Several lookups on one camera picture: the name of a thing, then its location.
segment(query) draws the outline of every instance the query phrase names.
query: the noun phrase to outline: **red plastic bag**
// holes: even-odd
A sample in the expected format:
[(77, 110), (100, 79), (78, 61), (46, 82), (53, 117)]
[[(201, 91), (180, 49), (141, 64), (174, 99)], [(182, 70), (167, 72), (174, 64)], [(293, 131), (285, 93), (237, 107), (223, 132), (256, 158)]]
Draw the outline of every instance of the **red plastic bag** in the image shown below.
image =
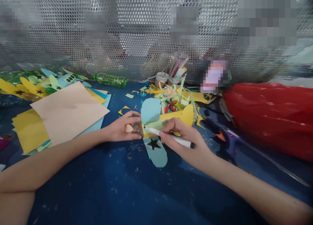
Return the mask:
[(313, 161), (313, 89), (240, 83), (224, 99), (247, 139)]

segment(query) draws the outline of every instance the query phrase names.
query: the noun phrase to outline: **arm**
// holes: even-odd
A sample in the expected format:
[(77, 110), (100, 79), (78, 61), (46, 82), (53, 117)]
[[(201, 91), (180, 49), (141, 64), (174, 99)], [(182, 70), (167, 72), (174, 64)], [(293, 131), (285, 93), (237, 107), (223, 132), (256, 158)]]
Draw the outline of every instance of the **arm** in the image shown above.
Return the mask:
[(140, 114), (130, 111), (103, 129), (48, 148), (1, 172), (0, 224), (26, 224), (38, 188), (71, 160), (100, 143), (140, 139), (138, 134), (124, 132), (125, 125), (140, 121)]
[[(201, 134), (181, 120), (172, 118), (160, 133), (161, 141), (177, 152), (190, 165), (226, 185), (249, 203), (270, 224), (311, 224), (313, 209), (298, 199), (214, 155)], [(167, 133), (179, 132), (196, 144), (186, 148)]]

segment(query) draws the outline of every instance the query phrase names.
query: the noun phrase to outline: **green plastic bottle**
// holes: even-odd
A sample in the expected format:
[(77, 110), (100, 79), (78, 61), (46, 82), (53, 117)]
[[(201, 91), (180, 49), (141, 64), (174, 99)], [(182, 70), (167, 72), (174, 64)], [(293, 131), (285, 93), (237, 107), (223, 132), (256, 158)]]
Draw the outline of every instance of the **green plastic bottle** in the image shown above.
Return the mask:
[(98, 73), (97, 75), (93, 75), (93, 78), (100, 84), (112, 85), (122, 89), (124, 89), (127, 84), (125, 77), (113, 76), (106, 73)]
[(2, 71), (0, 72), (0, 78), (16, 86), (17, 84), (21, 84), (20, 77), (24, 77), (27, 79), (29, 76), (39, 75), (39, 74), (40, 72), (38, 71), (29, 71), (29, 70), (13, 71), (13, 72)]

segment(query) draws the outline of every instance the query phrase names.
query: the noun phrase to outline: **hand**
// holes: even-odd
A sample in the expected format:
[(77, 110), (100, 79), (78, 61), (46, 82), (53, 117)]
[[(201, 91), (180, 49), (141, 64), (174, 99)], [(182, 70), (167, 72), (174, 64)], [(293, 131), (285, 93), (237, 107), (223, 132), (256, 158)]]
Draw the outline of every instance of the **hand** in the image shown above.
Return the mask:
[[(205, 144), (201, 134), (190, 126), (187, 126), (182, 120), (173, 117), (165, 120), (166, 127), (160, 132), (161, 142), (165, 143), (178, 155), (180, 155), (186, 162), (195, 168), (204, 171), (207, 168), (208, 162), (215, 156), (209, 147)], [(195, 143), (195, 148), (187, 148), (169, 136), (169, 132), (179, 132), (183, 139)]]
[(124, 116), (102, 129), (106, 136), (106, 141), (117, 142), (141, 139), (141, 135), (139, 134), (125, 133), (125, 126), (136, 122), (141, 122), (140, 113), (135, 111), (127, 112)]

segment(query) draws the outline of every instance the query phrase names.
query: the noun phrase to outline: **metal mesh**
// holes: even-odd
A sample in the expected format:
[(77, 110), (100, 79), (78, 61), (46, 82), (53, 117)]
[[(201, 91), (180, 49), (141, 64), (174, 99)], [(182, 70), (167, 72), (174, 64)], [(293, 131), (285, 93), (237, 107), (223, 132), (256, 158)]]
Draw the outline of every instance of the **metal mesh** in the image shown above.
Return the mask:
[[(131, 80), (154, 76), (169, 65), (170, 56), (189, 57), (187, 81), (199, 82), (201, 57), (230, 59), (233, 82), (264, 82), (305, 43), (293, 47), (239, 46), (238, 0), (0, 0), (15, 12), (28, 12), (26, 41), (0, 41), (0, 69), (70, 66), (78, 74), (107, 72)], [(171, 41), (171, 7), (199, 9), (199, 37)], [(102, 40), (87, 39), (86, 12), (101, 12)], [(311, 38), (309, 0), (297, 0), (297, 37)]]

